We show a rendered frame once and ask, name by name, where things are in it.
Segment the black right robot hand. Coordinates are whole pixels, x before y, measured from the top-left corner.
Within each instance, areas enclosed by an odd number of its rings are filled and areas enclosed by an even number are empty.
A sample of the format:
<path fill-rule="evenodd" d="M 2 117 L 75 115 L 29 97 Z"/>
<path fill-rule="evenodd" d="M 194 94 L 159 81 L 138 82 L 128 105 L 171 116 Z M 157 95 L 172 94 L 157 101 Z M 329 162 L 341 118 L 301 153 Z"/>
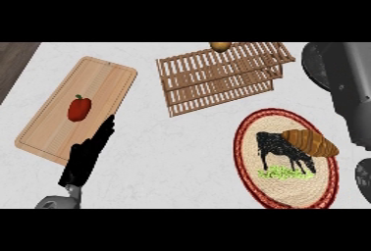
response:
<path fill-rule="evenodd" d="M 355 168 L 357 185 L 367 201 L 371 203 L 371 158 L 364 159 Z"/>

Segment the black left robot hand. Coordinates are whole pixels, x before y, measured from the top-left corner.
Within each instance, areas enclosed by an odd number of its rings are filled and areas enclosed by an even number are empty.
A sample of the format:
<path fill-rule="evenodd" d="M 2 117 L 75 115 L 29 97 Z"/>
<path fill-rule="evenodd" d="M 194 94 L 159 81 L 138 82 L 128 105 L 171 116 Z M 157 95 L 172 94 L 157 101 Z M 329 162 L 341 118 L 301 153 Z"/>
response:
<path fill-rule="evenodd" d="M 114 115 L 104 121 L 95 135 L 82 144 L 75 144 L 70 150 L 69 163 L 58 184 L 66 187 L 82 187 L 91 177 L 100 155 L 114 133 Z"/>

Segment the round woven cow placemat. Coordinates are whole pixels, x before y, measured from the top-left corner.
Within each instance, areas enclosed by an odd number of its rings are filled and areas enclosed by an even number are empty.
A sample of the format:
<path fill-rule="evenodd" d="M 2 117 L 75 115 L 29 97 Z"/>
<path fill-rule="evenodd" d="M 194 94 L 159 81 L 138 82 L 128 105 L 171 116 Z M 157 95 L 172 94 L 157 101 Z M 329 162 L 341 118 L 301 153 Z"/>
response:
<path fill-rule="evenodd" d="M 292 111 L 267 108 L 243 120 L 234 139 L 234 158 L 242 181 L 256 200 L 270 209 L 327 209 L 339 189 L 336 157 L 315 157 L 317 172 L 305 162 L 292 165 L 286 155 L 262 154 L 258 133 L 310 129 L 311 122 Z"/>

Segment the brown wooden tiered shelf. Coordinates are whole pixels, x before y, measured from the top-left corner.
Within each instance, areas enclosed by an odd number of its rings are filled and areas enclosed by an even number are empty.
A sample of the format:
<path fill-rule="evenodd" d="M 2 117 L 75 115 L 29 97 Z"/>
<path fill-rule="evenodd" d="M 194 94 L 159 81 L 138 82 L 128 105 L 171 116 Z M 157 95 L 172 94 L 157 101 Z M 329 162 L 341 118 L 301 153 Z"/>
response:
<path fill-rule="evenodd" d="M 237 42 L 157 60 L 171 116 L 179 116 L 274 89 L 283 65 L 296 61 L 281 42 Z"/>

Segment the yellow-brown pear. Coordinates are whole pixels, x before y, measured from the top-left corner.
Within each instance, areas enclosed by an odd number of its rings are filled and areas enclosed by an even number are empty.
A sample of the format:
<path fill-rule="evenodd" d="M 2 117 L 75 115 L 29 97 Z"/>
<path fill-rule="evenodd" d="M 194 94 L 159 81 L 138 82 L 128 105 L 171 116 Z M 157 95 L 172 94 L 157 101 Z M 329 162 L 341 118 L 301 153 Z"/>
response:
<path fill-rule="evenodd" d="M 225 52 L 233 46 L 231 42 L 212 42 L 211 43 L 211 48 L 218 52 L 222 53 Z"/>

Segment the red bell pepper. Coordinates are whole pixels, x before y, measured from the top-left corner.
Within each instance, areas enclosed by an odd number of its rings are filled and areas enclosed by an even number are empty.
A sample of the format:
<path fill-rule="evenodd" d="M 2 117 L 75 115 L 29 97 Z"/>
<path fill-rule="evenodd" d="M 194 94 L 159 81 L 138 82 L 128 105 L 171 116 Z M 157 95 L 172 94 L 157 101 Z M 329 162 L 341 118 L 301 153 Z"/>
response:
<path fill-rule="evenodd" d="M 92 109 L 92 100 L 85 98 L 80 94 L 76 95 L 76 99 L 70 104 L 67 117 L 72 122 L 82 122 Z"/>

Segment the brown croissant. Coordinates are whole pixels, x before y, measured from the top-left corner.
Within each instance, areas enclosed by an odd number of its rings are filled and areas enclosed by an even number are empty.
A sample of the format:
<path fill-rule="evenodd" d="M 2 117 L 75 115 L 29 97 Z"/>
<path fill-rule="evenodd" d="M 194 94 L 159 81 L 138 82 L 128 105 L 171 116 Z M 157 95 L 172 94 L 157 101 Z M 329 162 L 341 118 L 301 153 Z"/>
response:
<path fill-rule="evenodd" d="M 281 133 L 290 144 L 312 157 L 333 157 L 339 149 L 327 138 L 310 129 L 290 129 Z"/>

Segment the pale wooden cutting board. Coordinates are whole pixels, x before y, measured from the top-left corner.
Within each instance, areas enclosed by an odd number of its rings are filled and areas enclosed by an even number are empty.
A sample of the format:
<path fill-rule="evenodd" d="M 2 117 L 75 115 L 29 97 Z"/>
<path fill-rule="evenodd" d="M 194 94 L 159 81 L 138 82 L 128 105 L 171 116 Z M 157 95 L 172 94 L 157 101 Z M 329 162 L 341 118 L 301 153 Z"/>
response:
<path fill-rule="evenodd" d="M 24 128 L 17 147 L 66 166 L 72 146 L 94 137 L 119 109 L 137 76 L 134 68 L 83 57 Z M 69 108 L 77 94 L 92 100 L 92 109 L 82 122 L 72 122 Z"/>

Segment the dark grey stand mixer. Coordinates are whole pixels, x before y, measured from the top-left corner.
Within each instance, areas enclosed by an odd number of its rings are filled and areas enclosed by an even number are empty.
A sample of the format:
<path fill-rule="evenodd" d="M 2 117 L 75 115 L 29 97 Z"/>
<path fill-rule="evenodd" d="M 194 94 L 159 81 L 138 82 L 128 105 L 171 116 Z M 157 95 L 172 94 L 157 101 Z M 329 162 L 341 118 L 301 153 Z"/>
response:
<path fill-rule="evenodd" d="M 310 42 L 302 66 L 312 82 L 332 93 L 351 142 L 371 151 L 371 42 Z"/>

